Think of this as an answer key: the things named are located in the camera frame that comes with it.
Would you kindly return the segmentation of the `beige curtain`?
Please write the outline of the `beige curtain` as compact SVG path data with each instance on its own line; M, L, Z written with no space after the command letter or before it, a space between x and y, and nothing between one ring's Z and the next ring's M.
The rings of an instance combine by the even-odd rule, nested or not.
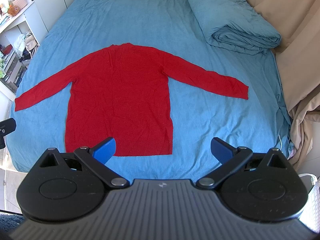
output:
M292 118L289 162L298 170L319 122L319 0L247 0L282 36L275 48L284 100Z

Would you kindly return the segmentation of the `red long-sleeve sweater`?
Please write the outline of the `red long-sleeve sweater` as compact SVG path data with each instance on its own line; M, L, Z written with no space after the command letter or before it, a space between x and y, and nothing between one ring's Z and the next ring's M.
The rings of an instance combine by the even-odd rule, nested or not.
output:
M170 155L169 79L248 99L248 87L236 78L207 71L156 48L126 43L93 52L41 81L15 100L15 111L70 86L65 129L68 152L112 137L118 157Z

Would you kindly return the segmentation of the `white shelf unit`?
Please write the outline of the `white shelf unit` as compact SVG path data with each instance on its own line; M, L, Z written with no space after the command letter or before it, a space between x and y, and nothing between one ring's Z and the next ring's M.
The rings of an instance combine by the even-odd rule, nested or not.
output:
M10 20L1 25L1 44L13 45L22 33L31 31L36 42L41 44L48 33L40 16L39 10L33 0L26 0L27 5Z

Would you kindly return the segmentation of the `folded blue duvet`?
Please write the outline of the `folded blue duvet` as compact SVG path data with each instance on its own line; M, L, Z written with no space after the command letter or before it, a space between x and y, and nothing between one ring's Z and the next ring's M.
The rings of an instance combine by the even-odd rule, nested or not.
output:
M266 54L280 33L246 0L188 0L206 42L248 55Z

